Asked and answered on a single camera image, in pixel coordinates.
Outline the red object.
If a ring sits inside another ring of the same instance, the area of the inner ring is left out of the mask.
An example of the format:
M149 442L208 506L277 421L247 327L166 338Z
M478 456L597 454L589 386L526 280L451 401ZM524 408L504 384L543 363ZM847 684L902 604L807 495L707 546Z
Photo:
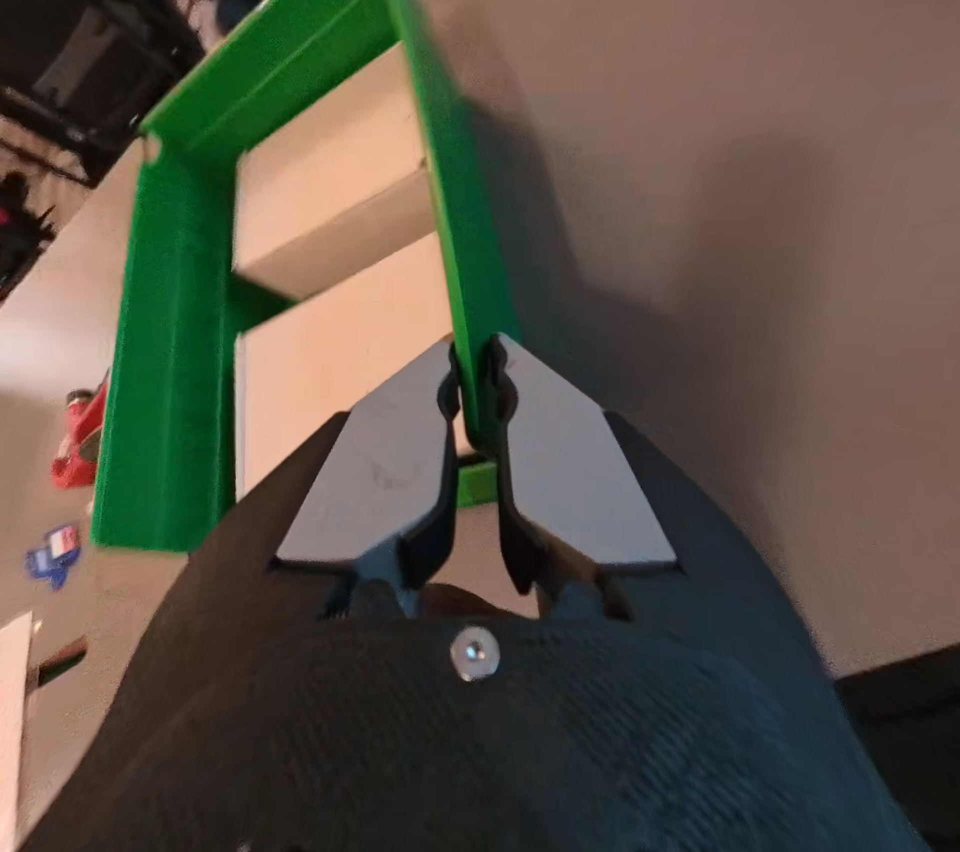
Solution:
M66 431L50 469L54 487L69 490L94 485L109 389L107 375L96 390L73 390L66 396Z

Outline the green plastic bin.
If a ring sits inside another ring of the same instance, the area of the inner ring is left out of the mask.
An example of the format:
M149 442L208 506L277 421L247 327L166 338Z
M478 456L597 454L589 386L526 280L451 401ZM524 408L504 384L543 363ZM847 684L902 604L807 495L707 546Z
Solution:
M522 337L470 109L419 0L266 0L148 114L90 537L189 553L234 498L234 342L291 295L234 275L241 155L390 47L426 147L467 435L493 450L491 336Z

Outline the white cardboard box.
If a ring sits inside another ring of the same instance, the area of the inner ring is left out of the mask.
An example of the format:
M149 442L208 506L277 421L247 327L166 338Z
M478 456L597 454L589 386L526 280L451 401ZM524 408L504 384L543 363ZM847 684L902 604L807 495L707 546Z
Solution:
M333 414L438 342L451 345L437 232L240 334L234 345L234 498Z
M293 301L332 288L435 226L402 42L237 163L233 270Z

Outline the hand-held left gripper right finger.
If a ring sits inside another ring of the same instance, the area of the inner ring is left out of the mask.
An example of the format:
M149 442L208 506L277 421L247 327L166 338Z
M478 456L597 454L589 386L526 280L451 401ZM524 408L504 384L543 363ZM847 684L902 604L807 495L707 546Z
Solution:
M506 334L488 344L501 554L519 594L679 561L604 409Z

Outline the blue and white object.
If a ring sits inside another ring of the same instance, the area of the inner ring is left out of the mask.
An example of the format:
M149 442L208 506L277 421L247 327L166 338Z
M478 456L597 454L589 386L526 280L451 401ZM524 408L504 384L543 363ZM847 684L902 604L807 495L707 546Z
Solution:
M73 523L57 526L45 534L40 546L26 553L26 573L32 580L45 581L51 590L59 591L81 552L79 527Z

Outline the white sheet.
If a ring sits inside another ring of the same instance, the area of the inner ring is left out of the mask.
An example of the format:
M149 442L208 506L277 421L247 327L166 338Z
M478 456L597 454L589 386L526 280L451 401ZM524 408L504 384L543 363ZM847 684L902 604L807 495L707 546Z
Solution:
M26 701L27 674L33 637L33 615L19 615L1 630L1 795L15 806Z

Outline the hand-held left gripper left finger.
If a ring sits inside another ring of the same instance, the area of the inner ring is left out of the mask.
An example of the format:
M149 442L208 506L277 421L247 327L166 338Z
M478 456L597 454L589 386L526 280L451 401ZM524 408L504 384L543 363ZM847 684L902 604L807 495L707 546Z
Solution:
M337 576L348 596L383 583L416 616L453 548L459 410L455 355L439 341L347 413L275 562Z

